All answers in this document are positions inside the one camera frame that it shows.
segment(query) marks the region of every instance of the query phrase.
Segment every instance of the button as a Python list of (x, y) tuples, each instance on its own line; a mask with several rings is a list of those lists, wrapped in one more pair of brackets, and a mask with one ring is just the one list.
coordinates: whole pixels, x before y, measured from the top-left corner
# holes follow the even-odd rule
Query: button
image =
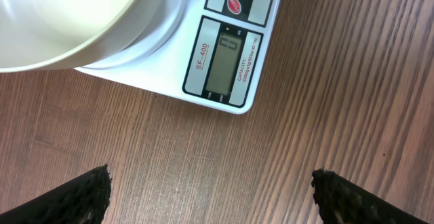
[(232, 14), (241, 13), (241, 4), (238, 0), (228, 0), (227, 5)]

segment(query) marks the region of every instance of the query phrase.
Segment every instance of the wood grain surface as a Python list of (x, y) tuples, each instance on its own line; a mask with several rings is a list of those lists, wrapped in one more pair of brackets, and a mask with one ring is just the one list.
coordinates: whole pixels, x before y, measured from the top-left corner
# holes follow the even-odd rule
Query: wood grain surface
[(0, 212), (108, 164), (105, 223), (321, 223), (314, 169), (434, 223), (434, 0), (282, 0), (252, 110), (0, 74)]

